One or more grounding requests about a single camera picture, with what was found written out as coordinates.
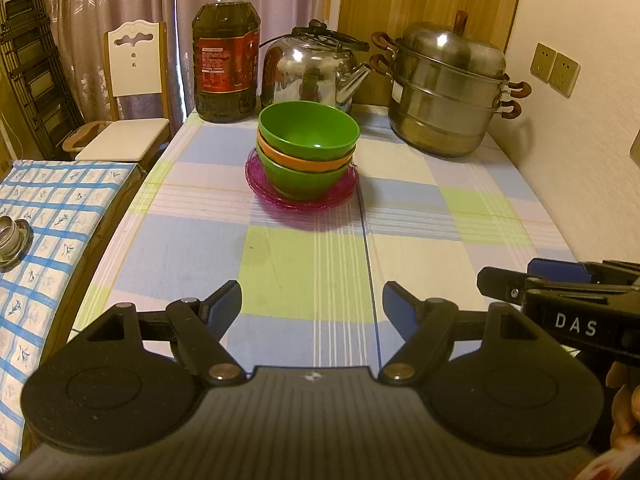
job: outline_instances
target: plaid tablecloth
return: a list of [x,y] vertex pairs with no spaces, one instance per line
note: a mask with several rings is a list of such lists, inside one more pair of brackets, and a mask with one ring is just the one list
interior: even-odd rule
[[24,425],[20,392],[38,365],[66,285],[134,168],[17,160],[0,184],[0,216],[23,218],[33,230],[27,255],[10,270],[0,270],[0,472],[18,462]]
[[208,124],[191,114],[121,222],[75,329],[118,301],[164,309],[236,279],[242,311],[223,344],[245,369],[366,364],[376,374],[402,343],[382,310],[386,281],[482,310],[482,267],[572,260],[489,137],[473,155],[442,160],[401,142],[384,108],[353,115],[362,125],[358,195],[300,214],[265,204],[245,182],[255,119]]

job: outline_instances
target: chair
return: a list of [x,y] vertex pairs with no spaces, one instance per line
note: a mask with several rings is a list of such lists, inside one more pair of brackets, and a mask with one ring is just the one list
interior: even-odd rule
[[[63,144],[76,160],[137,162],[148,170],[170,138],[166,73],[166,23],[123,23],[104,35],[104,73],[111,121],[78,128]],[[120,120],[117,97],[162,94],[162,119]]]

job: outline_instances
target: kettle spout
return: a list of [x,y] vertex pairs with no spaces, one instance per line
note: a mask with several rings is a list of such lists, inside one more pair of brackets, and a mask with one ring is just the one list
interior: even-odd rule
[[371,72],[368,63],[360,63],[350,75],[344,76],[338,81],[335,92],[335,101],[342,106],[353,97],[355,91],[360,87],[363,81]]

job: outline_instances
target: chair backrest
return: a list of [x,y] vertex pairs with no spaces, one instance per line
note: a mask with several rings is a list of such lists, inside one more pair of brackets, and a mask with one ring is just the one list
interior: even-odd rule
[[111,117],[120,118],[116,97],[162,94],[169,118],[166,75],[166,23],[126,22],[104,35],[104,72]]

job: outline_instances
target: pink plate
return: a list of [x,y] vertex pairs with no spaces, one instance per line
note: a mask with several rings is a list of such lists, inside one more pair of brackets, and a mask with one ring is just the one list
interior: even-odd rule
[[347,168],[347,171],[344,172],[342,178],[320,198],[306,201],[284,198],[273,189],[273,186],[267,180],[267,176],[264,173],[260,158],[258,158],[258,153],[255,149],[249,153],[249,158],[244,166],[244,176],[246,177],[249,187],[257,196],[279,208],[296,211],[320,211],[344,204],[351,198],[353,190],[358,184],[358,171],[356,166],[351,164]]

